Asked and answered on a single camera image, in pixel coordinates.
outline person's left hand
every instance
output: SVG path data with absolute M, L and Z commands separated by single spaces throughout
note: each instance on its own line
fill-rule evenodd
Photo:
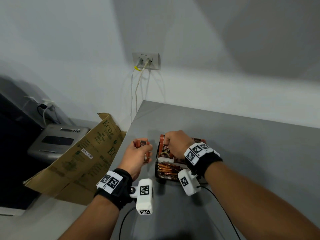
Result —
M 148 141 L 147 138 L 139 138 L 138 140 Z M 118 168 L 126 170 L 131 175 L 132 180 L 135 181 L 139 177 L 141 168 L 144 164 L 144 158 L 149 151 L 152 151 L 152 145 L 144 145 L 140 148 L 136 148 L 134 146 L 134 141 L 132 141 L 127 147 Z

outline silver appliance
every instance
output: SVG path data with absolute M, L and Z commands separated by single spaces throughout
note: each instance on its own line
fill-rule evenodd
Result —
M 89 131 L 87 127 L 50 124 L 30 146 L 27 153 L 51 164 Z

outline white wall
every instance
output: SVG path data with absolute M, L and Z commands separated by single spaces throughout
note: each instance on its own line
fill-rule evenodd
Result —
M 0 74 L 76 123 L 130 126 L 142 98 L 320 127 L 318 0 L 0 0 Z M 134 87 L 138 72 L 134 75 Z

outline white camera device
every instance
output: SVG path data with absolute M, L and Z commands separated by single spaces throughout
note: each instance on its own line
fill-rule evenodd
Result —
M 153 182 L 151 179 L 141 179 L 138 186 L 131 186 L 130 197 L 137 199 L 137 211 L 140 215 L 153 213 Z
M 197 177 L 198 175 L 192 175 L 189 169 L 183 169 L 178 173 L 178 179 L 180 180 L 187 196 L 191 196 L 201 190 L 200 187 L 197 188 L 197 186 L 200 186 Z

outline outlet cover plate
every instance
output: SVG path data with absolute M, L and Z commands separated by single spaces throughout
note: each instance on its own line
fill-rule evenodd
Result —
M 136 64 L 139 58 L 142 58 L 143 64 L 138 65 L 138 68 L 142 69 L 144 67 L 147 58 L 151 60 L 149 69 L 159 70 L 160 68 L 160 58 L 158 53 L 145 53 L 145 52 L 133 52 L 132 53 L 133 63 Z

